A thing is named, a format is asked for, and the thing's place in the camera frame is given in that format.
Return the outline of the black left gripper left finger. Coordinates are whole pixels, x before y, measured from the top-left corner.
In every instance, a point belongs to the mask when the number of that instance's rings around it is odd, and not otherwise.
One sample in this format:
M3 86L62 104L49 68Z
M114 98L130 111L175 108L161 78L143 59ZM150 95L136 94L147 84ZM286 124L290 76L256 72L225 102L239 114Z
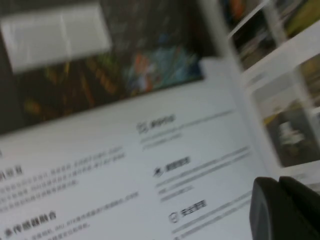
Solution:
M300 223L288 195L269 177L254 180L249 211L254 240L297 240Z

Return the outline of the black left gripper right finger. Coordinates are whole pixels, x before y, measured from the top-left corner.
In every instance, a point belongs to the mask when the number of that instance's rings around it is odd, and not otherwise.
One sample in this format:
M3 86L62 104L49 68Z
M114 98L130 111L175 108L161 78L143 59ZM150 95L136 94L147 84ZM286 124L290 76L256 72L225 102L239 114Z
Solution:
M293 202L300 220L307 227L308 233L303 240L320 239L320 195L300 181L281 176L279 184Z

